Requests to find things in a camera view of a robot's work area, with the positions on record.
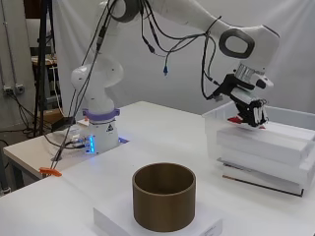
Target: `orange object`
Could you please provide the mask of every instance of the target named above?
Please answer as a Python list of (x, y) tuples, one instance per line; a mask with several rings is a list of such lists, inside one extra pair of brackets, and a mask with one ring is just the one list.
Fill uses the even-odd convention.
[(62, 174), (58, 170), (50, 169), (50, 168), (44, 168), (44, 167), (40, 167), (39, 168), (39, 173), (53, 175), (53, 176), (56, 176), (56, 177), (62, 176)]
[(231, 117), (227, 119), (229, 122), (235, 123), (235, 124), (241, 124), (243, 121), (239, 119), (237, 116)]

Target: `wall outlet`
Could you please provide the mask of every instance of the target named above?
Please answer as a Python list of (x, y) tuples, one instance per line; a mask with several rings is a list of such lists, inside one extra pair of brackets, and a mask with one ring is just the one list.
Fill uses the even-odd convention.
[(26, 91), (26, 88), (24, 87), (24, 85), (16, 85), (15, 89), (16, 89), (16, 94), (23, 94)]
[(14, 94), (13, 89), (11, 87), (3, 87), (3, 91), (5, 95), (11, 96)]

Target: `white table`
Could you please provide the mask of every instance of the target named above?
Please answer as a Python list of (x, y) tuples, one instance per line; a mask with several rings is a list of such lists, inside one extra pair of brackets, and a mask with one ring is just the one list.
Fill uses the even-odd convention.
[(94, 226), (93, 207), (131, 191), (143, 165), (163, 161), (196, 173), (198, 196), (227, 214), (224, 236), (303, 235), (292, 231), (311, 226), (315, 233), (315, 191), (301, 199), (222, 179), (208, 158), (201, 116), (146, 102), (122, 111), (117, 127), (131, 142), (1, 198), (1, 235), (105, 235)]

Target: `brown cylinder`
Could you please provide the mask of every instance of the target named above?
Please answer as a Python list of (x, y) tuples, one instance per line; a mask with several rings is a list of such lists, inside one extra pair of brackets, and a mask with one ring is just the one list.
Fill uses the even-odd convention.
[(196, 176), (188, 168), (171, 163), (145, 166), (133, 176), (136, 221), (155, 232), (174, 232), (195, 217)]

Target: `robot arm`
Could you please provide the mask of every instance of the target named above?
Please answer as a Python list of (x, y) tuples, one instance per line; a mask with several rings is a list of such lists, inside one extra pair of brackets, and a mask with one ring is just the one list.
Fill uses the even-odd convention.
[[(108, 9), (112, 9), (113, 4), (110, 14), (112, 20), (106, 26), (107, 33), (102, 35), (102, 30), (98, 33), (96, 49), (93, 48), (98, 53), (102, 45), (93, 71), (91, 72), (92, 65), (85, 65), (72, 74), (72, 83), (77, 90), (84, 86), (89, 74), (92, 75), (85, 93), (88, 104), (85, 114), (90, 119), (85, 137), (90, 140), (90, 153), (102, 153), (119, 145), (115, 128), (118, 112), (104, 88), (120, 82), (124, 72), (120, 63), (110, 56), (110, 52), (117, 41), (117, 25), (133, 21), (144, 12), (144, 6), (180, 25), (206, 32), (217, 39), (224, 55), (239, 59), (238, 69), (234, 74), (226, 75), (212, 98), (222, 94), (229, 96), (239, 110), (240, 123), (257, 127), (268, 120), (264, 109), (265, 101), (257, 98), (252, 90), (273, 85), (265, 77), (265, 71), (279, 46), (279, 36), (274, 31), (264, 26), (231, 26), (212, 16), (195, 0), (107, 0), (99, 6), (103, 13), (107, 11), (108, 16)], [(106, 20), (101, 19), (100, 25), (105, 26)]]
[[(253, 28), (234, 27), (218, 20), (206, 11), (195, 0), (144, 0), (142, 1), (164, 18), (207, 31), (211, 25), (210, 35), (219, 42), (220, 51), (228, 57), (240, 59), (234, 74), (227, 75), (222, 85), (214, 92), (213, 98), (221, 94), (229, 96), (239, 110), (241, 122), (257, 127), (264, 124), (267, 114), (264, 109), (265, 100), (257, 98), (252, 90), (255, 87), (265, 89), (273, 83), (265, 77), (265, 72), (276, 53), (280, 37), (272, 29), (265, 26)], [(129, 19), (116, 19), (128, 22), (140, 10), (128, 5), (137, 6), (139, 0), (120, 0), (125, 6), (125, 14)]]

